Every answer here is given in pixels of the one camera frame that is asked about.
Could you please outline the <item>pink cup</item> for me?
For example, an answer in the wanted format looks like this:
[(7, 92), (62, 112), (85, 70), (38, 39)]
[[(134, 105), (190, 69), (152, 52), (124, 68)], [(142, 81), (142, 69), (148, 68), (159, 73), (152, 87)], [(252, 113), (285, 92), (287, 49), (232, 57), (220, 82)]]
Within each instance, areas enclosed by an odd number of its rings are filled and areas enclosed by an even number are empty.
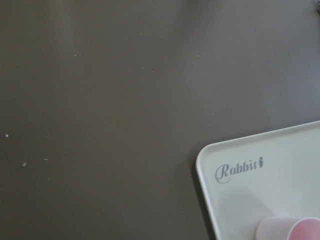
[(316, 217), (268, 217), (256, 228), (256, 240), (319, 240), (320, 219)]

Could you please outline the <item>cream rabbit tray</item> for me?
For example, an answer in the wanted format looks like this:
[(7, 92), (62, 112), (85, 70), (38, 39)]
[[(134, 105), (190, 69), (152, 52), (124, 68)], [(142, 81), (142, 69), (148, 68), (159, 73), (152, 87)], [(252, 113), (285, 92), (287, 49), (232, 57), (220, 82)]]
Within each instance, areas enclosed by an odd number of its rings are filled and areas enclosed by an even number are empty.
[(218, 240), (253, 240), (268, 217), (320, 215), (318, 121), (209, 144), (195, 168)]

